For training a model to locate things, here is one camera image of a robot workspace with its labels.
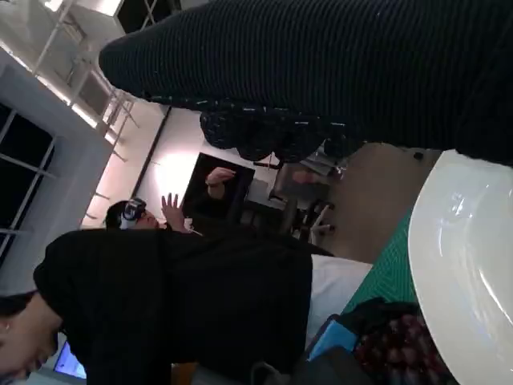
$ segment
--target white wall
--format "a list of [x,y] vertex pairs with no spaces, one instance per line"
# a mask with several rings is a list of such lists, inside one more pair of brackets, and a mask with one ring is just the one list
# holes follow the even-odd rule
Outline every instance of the white wall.
[[131,114],[138,127],[132,120],[127,120],[119,143],[115,148],[123,159],[115,154],[111,155],[96,189],[97,193],[108,199],[97,195],[92,198],[87,213],[95,219],[85,217],[83,227],[102,227],[109,206],[131,197],[143,170],[147,154],[164,118],[164,113],[159,104],[148,103],[143,100],[135,102]]
[[160,197],[168,193],[177,193],[181,197],[185,194],[200,152],[255,169],[255,179],[263,183],[252,185],[251,199],[280,205],[267,200],[276,177],[275,170],[253,166],[252,162],[240,158],[236,150],[214,148],[204,139],[199,113],[173,108],[138,192],[147,202],[148,209],[161,220]]
[[43,178],[22,224],[28,234],[15,238],[0,269],[0,294],[10,294],[33,289],[32,272],[45,247],[79,227],[111,145],[3,50],[0,100],[58,137],[48,170],[58,178]]

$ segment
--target green tablecloth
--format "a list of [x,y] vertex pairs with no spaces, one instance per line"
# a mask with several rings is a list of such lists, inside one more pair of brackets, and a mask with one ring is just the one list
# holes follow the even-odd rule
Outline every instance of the green tablecloth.
[[344,309],[351,311],[361,302],[383,297],[387,301],[417,302],[408,259],[408,228],[411,213],[399,223],[389,244]]

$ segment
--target black sweater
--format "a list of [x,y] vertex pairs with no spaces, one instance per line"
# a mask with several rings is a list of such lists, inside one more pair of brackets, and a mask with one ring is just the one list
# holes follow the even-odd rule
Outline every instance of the black sweater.
[[513,165],[512,60],[511,0],[216,0],[110,43],[99,64],[159,103]]
[[68,233],[35,270],[89,384],[169,384],[169,363],[248,379],[305,344],[312,261],[250,239],[165,230]]

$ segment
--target laptop screen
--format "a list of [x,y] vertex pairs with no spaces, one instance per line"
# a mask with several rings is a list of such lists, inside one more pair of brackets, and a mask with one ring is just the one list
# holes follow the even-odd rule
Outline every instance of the laptop screen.
[[86,378],[86,371],[78,359],[71,353],[69,343],[65,343],[59,359],[55,364],[54,371],[63,373],[64,375],[72,375],[79,379]]

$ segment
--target ceramic plate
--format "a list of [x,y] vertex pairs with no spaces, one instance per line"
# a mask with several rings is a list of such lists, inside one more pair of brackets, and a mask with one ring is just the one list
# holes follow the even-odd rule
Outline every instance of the ceramic plate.
[[444,152],[414,206],[409,254],[433,339],[462,385],[513,384],[513,170]]

